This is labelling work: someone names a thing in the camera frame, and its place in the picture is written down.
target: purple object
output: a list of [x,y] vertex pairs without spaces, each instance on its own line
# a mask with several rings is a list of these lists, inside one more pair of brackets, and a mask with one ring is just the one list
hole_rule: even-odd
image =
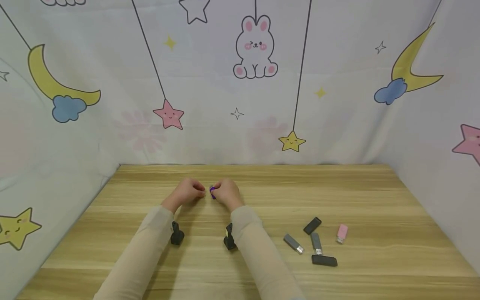
[[212,195],[212,191],[215,189],[214,186],[210,186],[210,195]]

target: person's right hand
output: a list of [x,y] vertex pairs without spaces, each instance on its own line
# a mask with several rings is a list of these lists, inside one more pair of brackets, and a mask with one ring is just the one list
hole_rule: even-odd
[[222,179],[215,183],[213,187],[215,189],[211,191],[212,195],[218,202],[225,205],[230,212],[245,205],[240,196],[240,190],[233,180]]

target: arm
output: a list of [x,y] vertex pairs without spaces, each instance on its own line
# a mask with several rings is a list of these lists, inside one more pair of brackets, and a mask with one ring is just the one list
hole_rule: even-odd
[[173,215],[182,204],[203,196],[205,187],[187,178],[152,208],[93,299],[140,300],[173,233]]
[[280,257],[262,221],[252,208],[241,206],[231,213],[232,236],[262,300],[305,299],[293,274]]

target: hand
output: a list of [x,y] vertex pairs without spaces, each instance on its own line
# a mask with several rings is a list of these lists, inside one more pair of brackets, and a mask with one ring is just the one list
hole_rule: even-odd
[[231,179],[222,179],[213,185],[212,195],[215,196],[218,202],[225,205],[230,212],[240,206],[244,206],[243,200],[240,196],[240,190],[236,183]]
[[180,181],[170,196],[165,198],[165,200],[162,202],[162,206],[175,214],[181,205],[204,196],[205,187],[198,180],[193,178],[185,178]]

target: cloud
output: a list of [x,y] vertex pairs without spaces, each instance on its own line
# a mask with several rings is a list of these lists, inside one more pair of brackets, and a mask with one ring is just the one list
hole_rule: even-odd
[[67,5],[74,6],[75,4],[84,5],[86,2],[86,0],[40,0],[40,1],[42,1],[44,4],[48,6],[55,6],[57,4],[60,6],[67,6]]
[[87,104],[83,100],[70,96],[55,96],[53,105],[55,107],[52,110],[52,116],[60,123],[76,121],[78,114],[87,109]]
[[400,98],[407,90],[407,84],[403,78],[393,80],[387,87],[379,89],[373,98],[378,103],[386,103],[390,105],[397,98]]

